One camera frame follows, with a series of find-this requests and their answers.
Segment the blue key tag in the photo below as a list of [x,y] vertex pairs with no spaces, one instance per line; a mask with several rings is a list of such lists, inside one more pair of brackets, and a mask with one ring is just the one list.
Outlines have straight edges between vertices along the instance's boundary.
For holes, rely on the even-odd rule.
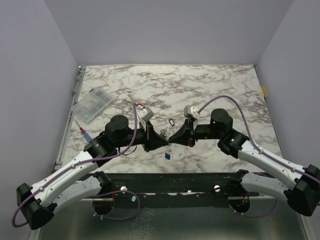
[[170,153],[165,153],[164,157],[167,159],[167,160],[170,160],[171,159],[171,154]]

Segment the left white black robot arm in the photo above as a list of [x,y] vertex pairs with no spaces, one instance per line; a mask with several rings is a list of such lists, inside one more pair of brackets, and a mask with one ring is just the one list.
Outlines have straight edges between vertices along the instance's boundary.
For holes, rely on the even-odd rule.
[[148,118],[135,116],[134,128],[124,115],[115,115],[104,131],[93,138],[73,160],[45,179],[16,189],[17,210],[11,224],[36,230],[46,225],[67,204],[87,197],[106,197],[112,190],[109,178],[96,171],[110,160],[141,145],[146,152],[167,146]]

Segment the black key tag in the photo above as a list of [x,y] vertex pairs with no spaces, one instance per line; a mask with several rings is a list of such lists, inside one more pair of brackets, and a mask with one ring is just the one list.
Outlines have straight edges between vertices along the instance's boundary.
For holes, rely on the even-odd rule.
[[175,125],[175,122],[174,122],[174,120],[173,120],[172,118],[169,118],[168,121],[169,121],[169,124],[170,124],[172,127]]

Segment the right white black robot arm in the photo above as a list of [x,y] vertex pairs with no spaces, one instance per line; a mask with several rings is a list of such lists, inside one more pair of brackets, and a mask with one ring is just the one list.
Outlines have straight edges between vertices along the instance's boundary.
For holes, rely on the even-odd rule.
[[182,127],[169,138],[169,143],[194,147],[198,140],[217,140],[226,155],[255,165],[271,177],[244,171],[230,182],[229,189],[240,196],[244,192],[262,193],[286,202],[297,213],[310,217],[320,202],[320,170],[279,157],[258,146],[248,136],[233,128],[233,118],[225,109],[214,109],[208,124],[198,124],[194,107],[184,109]]

